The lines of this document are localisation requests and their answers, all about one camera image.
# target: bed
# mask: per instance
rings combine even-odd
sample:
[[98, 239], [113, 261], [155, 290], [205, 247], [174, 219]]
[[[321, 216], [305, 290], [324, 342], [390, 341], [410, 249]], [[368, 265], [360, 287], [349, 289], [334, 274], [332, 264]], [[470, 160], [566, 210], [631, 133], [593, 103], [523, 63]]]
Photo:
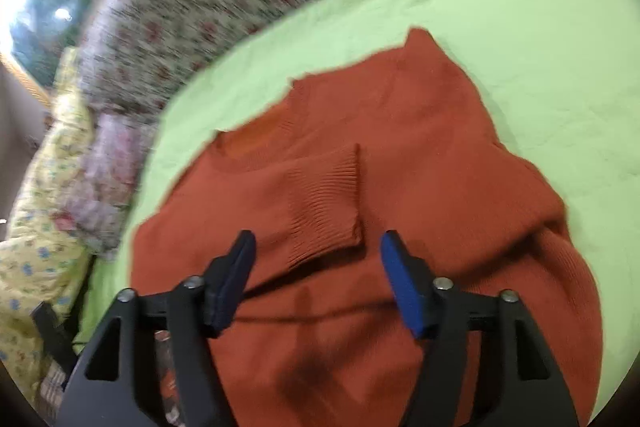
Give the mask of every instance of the bed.
[[[633, 306], [640, 270], [634, 259], [640, 185], [638, 152], [630, 146], [638, 133], [633, 116], [638, 110], [640, 68], [634, 49], [640, 44], [639, 23], [638, 0], [307, 4], [197, 74], [162, 112], [120, 252], [114, 262], [98, 261], [92, 274], [78, 343], [91, 334], [115, 293], [128, 285], [129, 244], [137, 225], [158, 208], [217, 130], [258, 115], [283, 97], [291, 79], [398, 44], [410, 25], [418, 25], [431, 31], [479, 87], [500, 139], [534, 162], [568, 205], [572, 236], [594, 272], [602, 304], [605, 344], [595, 415], [640, 346]], [[85, 89], [89, 100], [92, 92]], [[163, 105], [171, 94], [152, 97], [153, 104]], [[130, 100], [124, 105], [133, 107]], [[149, 111], [141, 113], [148, 118]]]

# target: metal screw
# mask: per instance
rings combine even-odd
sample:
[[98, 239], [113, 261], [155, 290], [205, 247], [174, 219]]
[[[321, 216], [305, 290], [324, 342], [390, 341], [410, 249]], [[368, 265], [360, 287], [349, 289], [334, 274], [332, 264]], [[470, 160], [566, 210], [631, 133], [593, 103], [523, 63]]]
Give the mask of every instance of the metal screw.
[[450, 290], [453, 288], [453, 281], [448, 277], [436, 277], [433, 280], [433, 286], [436, 290]]
[[500, 299], [505, 302], [518, 302], [520, 300], [520, 296], [513, 290], [502, 290], [500, 292]]
[[202, 286], [204, 284], [204, 279], [200, 275], [192, 275], [191, 277], [187, 277], [182, 284], [190, 290], [193, 290], [194, 288]]
[[131, 288], [124, 288], [124, 290], [120, 290], [118, 292], [117, 299], [120, 302], [129, 302], [135, 296], [136, 296], [135, 290]]

